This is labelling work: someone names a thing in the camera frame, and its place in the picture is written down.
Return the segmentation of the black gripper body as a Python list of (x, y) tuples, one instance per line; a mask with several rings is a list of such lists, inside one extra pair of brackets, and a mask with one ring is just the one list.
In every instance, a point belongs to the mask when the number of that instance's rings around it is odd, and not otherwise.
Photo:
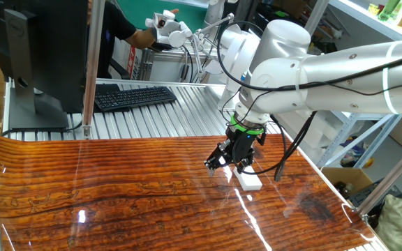
[(233, 131), (231, 128), (226, 130), (226, 136), (230, 144), (225, 149), (225, 160), (227, 163), (252, 163), (253, 162), (253, 143), (257, 140), (261, 145), (265, 142), (265, 130), (250, 130), (242, 132), (239, 129)]

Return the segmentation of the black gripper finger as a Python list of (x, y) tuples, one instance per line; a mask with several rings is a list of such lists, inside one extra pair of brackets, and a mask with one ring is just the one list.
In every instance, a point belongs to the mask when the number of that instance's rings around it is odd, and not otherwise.
[(239, 174), (253, 174), (254, 169), (252, 168), (253, 159), (252, 158), (242, 158), (238, 162), (238, 173)]
[(207, 168), (209, 177), (213, 177), (218, 168), (230, 164), (230, 157), (228, 157), (229, 153), (227, 152), (227, 147), (229, 147), (230, 144), (230, 140), (225, 140), (223, 143), (218, 143), (211, 155), (204, 161), (204, 165)]

